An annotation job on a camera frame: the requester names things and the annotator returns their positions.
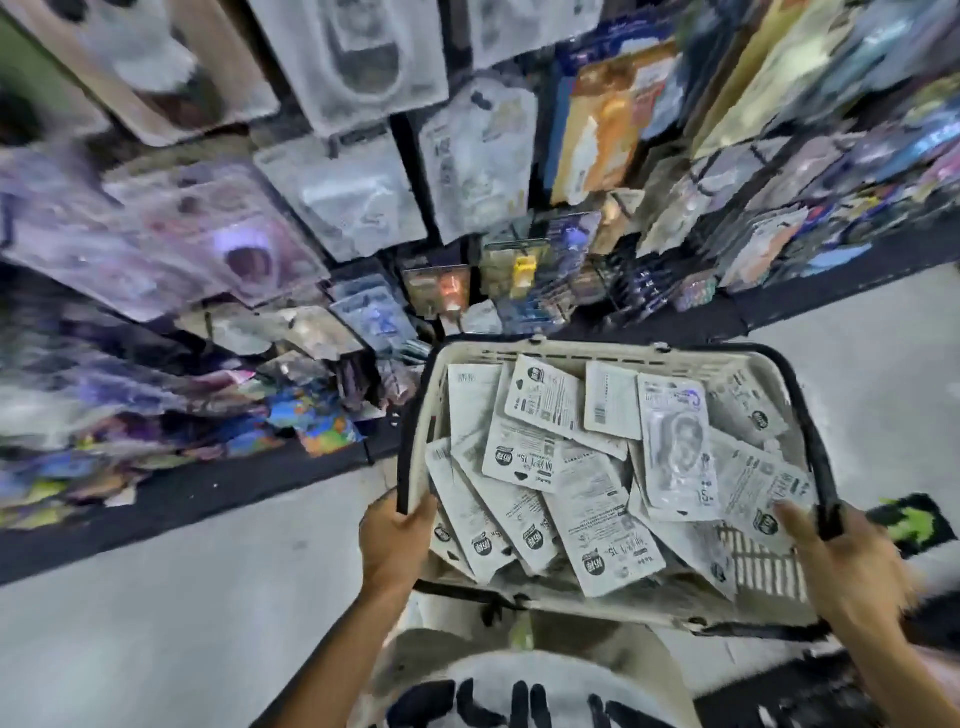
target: person's right hand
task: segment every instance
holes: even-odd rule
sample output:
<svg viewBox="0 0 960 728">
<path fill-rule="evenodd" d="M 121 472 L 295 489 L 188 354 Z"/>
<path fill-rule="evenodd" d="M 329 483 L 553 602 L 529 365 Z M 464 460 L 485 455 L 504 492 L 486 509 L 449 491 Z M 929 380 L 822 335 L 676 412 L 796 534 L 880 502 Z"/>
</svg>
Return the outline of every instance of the person's right hand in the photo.
<svg viewBox="0 0 960 728">
<path fill-rule="evenodd" d="M 903 612 L 916 602 L 916 589 L 885 528 L 844 505 L 843 536 L 824 542 L 797 505 L 779 503 L 776 513 L 797 544 L 813 607 L 841 640 L 900 630 Z"/>
</svg>

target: white tile floor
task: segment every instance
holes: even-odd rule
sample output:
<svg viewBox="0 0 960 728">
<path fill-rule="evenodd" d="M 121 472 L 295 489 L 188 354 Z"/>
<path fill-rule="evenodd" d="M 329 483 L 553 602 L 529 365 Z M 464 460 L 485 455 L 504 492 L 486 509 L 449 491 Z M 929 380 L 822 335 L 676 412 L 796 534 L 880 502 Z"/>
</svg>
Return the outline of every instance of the white tile floor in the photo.
<svg viewBox="0 0 960 728">
<path fill-rule="evenodd" d="M 854 504 L 922 491 L 960 525 L 958 322 L 944 267 L 752 337 L 795 364 Z M 249 725 L 356 594 L 356 523 L 385 487 L 377 469 L 346 475 L 0 589 L 4 725 Z M 919 560 L 932 592 L 960 585 L 958 555 Z M 661 635 L 695 692 L 799 651 Z"/>
</svg>

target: beige pants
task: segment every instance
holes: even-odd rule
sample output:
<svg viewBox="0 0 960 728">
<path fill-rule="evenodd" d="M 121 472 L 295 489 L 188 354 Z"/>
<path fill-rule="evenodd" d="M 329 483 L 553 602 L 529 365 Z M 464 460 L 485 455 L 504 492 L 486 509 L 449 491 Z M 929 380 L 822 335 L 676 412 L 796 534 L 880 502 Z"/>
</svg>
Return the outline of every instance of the beige pants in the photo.
<svg viewBox="0 0 960 728">
<path fill-rule="evenodd" d="M 677 716 L 677 728 L 700 728 L 680 666 L 649 627 L 546 612 L 534 612 L 531 617 L 535 649 L 606 667 L 636 682 Z M 349 725 L 365 728 L 377 722 L 379 711 L 430 675 L 467 657 L 507 647 L 506 640 L 492 647 L 431 629 L 401 632 L 384 647 L 367 695 Z"/>
</svg>

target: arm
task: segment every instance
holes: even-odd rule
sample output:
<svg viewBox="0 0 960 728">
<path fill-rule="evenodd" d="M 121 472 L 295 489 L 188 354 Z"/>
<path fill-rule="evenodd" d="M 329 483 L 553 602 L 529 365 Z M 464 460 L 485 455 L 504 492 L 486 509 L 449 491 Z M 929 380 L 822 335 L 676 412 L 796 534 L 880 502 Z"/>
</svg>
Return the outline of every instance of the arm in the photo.
<svg viewBox="0 0 960 728">
<path fill-rule="evenodd" d="M 372 505 L 360 523 L 363 586 L 306 664 L 254 728 L 344 728 L 407 605 L 430 548 L 437 501 L 396 512 L 396 491 Z"/>
<path fill-rule="evenodd" d="M 807 515 L 778 515 L 797 543 L 813 606 L 850 651 L 867 692 L 894 728 L 960 728 L 960 710 L 931 677 L 900 627 L 913 580 L 885 529 L 850 507 L 844 535 L 824 543 Z"/>
</svg>

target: person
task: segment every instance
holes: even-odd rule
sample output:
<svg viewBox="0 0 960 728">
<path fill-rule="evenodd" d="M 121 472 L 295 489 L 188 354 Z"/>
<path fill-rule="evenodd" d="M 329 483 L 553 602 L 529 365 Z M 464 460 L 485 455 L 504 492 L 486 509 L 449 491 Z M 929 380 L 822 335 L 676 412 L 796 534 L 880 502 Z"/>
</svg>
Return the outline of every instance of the person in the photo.
<svg viewBox="0 0 960 728">
<path fill-rule="evenodd" d="M 685 693 L 683 677 L 672 671 L 672 658 L 659 640 L 660 651 L 651 647 L 654 643 L 637 647 L 632 642 L 629 654 L 624 654 L 616 653 L 624 641 L 615 636 L 607 640 L 613 652 L 608 649 L 604 667 L 603 650 L 594 649 L 593 662 L 571 657 L 569 651 L 539 651 L 535 629 L 537 651 L 475 654 L 461 644 L 461 654 L 447 650 L 439 664 L 415 655 L 394 665 L 393 671 L 385 670 L 386 663 L 396 662 L 396 654 L 388 654 L 384 643 L 419 578 L 436 513 L 433 497 L 425 497 L 409 517 L 396 512 L 396 495 L 371 506 L 360 525 L 363 586 L 359 596 L 254 725 L 525 728 L 531 721 L 534 728 L 699 725 L 688 693 L 685 705 L 671 699 Z M 825 543 L 798 507 L 779 504 L 777 515 L 796 541 L 814 607 L 850 651 L 866 690 L 889 716 L 890 725 L 960 728 L 960 710 L 931 677 L 900 627 L 916 592 L 886 531 L 863 513 L 845 507 L 844 535 Z M 581 642 L 585 630 L 580 627 L 588 622 L 596 620 L 584 619 L 575 629 L 565 625 L 557 644 Z M 428 653 L 436 657 L 443 634 L 412 630 L 399 638 L 411 636 L 407 652 L 413 648 L 417 653 L 419 648 L 420 657 Z M 631 658 L 646 662 L 630 667 Z M 376 674 L 382 678 L 385 672 L 387 689 L 382 680 L 378 686 Z M 666 689 L 651 687 L 658 680 L 667 684 Z M 371 705 L 373 694 L 379 694 L 381 706 Z M 358 711 L 365 697 L 368 710 Z"/>
</svg>

